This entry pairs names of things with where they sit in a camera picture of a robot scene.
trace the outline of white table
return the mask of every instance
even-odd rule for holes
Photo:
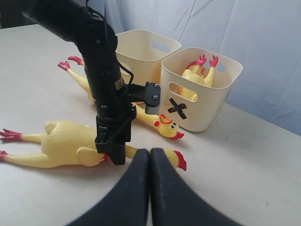
[[[43,132],[46,121],[63,118],[95,125],[85,92],[57,67],[72,55],[80,56],[75,45],[38,25],[0,30],[1,128]],[[179,174],[224,214],[248,226],[301,225],[299,136],[227,104],[206,132],[186,131],[178,141],[141,125],[134,123],[131,144],[151,148],[156,141],[181,151],[188,170]],[[5,143],[0,150],[34,153],[40,146]],[[34,169],[2,162],[1,225],[66,224],[104,197],[129,163]]]

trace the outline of yellow toy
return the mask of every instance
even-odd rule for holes
[[[2,141],[24,140],[41,143],[41,153],[10,155],[0,152],[0,161],[17,165],[53,168],[62,165],[93,167],[108,160],[99,154],[95,146],[96,129],[69,120],[50,121],[45,124],[46,133],[22,134],[4,129]],[[132,159],[137,148],[126,145],[126,157]],[[186,171],[186,161],[178,151],[164,149],[174,168]]]
[[[193,62],[188,65],[182,77],[203,86],[212,87],[214,71],[218,63],[218,57],[213,56],[213,59],[210,60],[210,69],[207,76],[204,75],[205,68],[203,68],[203,65],[206,61],[207,59],[205,58],[205,55],[200,56],[197,62]],[[198,96],[195,92],[183,87],[178,87],[178,94],[192,101],[196,101],[198,99]]]
[[[77,56],[71,56],[68,59],[77,62],[78,65],[85,66],[85,62]],[[72,78],[85,90],[89,101],[94,103],[87,78],[74,72],[68,61],[60,62],[58,66],[72,76]],[[184,133],[178,131],[179,126],[165,115],[149,115],[146,114],[140,106],[136,105],[136,108],[137,118],[154,127],[162,136],[171,139],[180,139],[184,136]]]

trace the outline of plastic bin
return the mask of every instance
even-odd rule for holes
[[[134,73],[133,83],[143,86],[147,81],[159,83],[162,60],[181,48],[176,40],[146,30],[131,30],[117,37],[118,60]],[[128,83],[130,75],[121,72]]]
[[[212,59],[213,55],[219,58],[212,88],[182,77],[187,65],[196,61],[203,54],[205,54],[207,62]],[[223,72],[218,71],[221,65],[224,66]],[[242,70],[243,66],[239,62],[201,48],[186,48],[172,54],[162,62],[160,79],[162,94],[159,112],[172,118],[186,130],[192,132],[206,130]],[[194,91],[198,99],[193,102],[177,94],[179,85]]]

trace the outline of cable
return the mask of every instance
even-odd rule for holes
[[[98,12],[98,11],[96,11],[96,10],[94,10],[94,9],[92,9],[90,6],[88,6],[88,2],[89,2],[90,0],[86,0],[86,8],[88,9],[88,11],[90,12],[90,13],[92,13],[92,14],[96,14],[96,15],[98,15],[102,20],[103,20],[103,23],[104,23],[104,35],[105,35],[105,39],[106,39],[106,42],[107,42],[107,45],[108,45],[108,47],[109,47],[109,49],[112,51],[112,53],[114,54],[114,51],[110,48],[110,46],[109,46],[109,37],[108,37],[108,23],[107,23],[107,20],[106,20],[106,18],[100,13],[100,12]],[[116,59],[116,61],[117,61],[117,63],[118,63],[118,66],[121,68],[121,69],[123,69],[125,72],[127,72],[130,76],[131,76],[131,78],[130,78],[130,81],[129,81],[129,83],[128,83],[128,87],[132,84],[132,82],[133,82],[133,79],[134,79],[134,74],[130,71],[130,70],[128,70],[128,69],[126,69],[120,62],[119,62],[119,60],[117,59],[117,57],[115,57],[115,59]]]

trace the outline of white backdrop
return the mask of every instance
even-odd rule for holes
[[[227,103],[301,135],[300,0],[91,0],[116,33],[151,30],[239,61]]]

